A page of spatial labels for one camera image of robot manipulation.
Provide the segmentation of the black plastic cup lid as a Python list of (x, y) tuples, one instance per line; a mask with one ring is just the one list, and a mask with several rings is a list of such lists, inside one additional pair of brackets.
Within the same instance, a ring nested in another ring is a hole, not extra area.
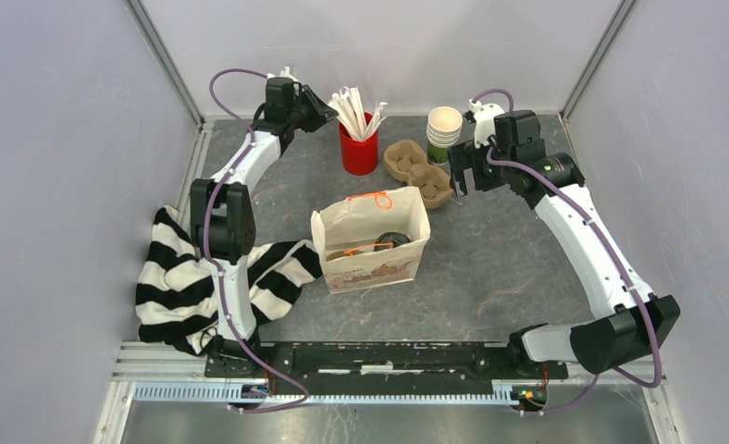
[(382, 251), (393, 249), (410, 242), (410, 238), (405, 234), (394, 231), (386, 232), (377, 238), (377, 241), (374, 245), (374, 250)]

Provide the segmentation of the brown pulp cup carrier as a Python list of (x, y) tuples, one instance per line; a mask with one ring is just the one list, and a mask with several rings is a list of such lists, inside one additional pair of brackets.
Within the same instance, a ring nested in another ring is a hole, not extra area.
[(337, 260), (337, 259), (344, 258), (344, 257), (352, 257), (352, 256), (360, 254), (360, 253), (361, 252), (357, 249), (335, 251), (335, 252), (329, 253), (327, 255), (327, 261), (331, 262), (333, 260)]

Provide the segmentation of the beige paper gift bag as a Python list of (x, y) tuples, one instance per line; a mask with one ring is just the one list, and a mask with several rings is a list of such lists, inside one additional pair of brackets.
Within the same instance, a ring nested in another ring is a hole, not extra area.
[[(415, 278), (431, 228), (420, 194), (414, 186), (349, 196), (314, 211), (312, 241), (330, 293), (365, 290)], [(400, 232), (411, 242), (375, 251), (377, 238)], [(357, 249), (361, 253), (331, 262), (329, 253)]]

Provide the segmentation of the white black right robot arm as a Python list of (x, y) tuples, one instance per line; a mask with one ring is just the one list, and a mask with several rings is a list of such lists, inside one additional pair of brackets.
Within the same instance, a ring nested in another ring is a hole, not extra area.
[(537, 115), (473, 105), (464, 115), (474, 138), (449, 150), (451, 184), (467, 194), (507, 186), (525, 200), (560, 243), (587, 296), (593, 320), (534, 325), (511, 334), (506, 363), (530, 377), (544, 362), (581, 365), (592, 375), (614, 371), (643, 387), (662, 377), (660, 347), (681, 310), (659, 297), (625, 259), (593, 203), (585, 178), (567, 153), (549, 154)]

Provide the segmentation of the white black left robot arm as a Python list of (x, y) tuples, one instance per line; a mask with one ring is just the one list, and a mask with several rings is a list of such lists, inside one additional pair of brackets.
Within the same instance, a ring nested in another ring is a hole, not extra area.
[(195, 180), (190, 191), (192, 242), (211, 271), (217, 297), (212, 355), (245, 377), (263, 364), (247, 278), (256, 238), (250, 191), (285, 153), (296, 131), (315, 132), (337, 116), (288, 71), (264, 78), (265, 100), (247, 124), (241, 148), (212, 178)]

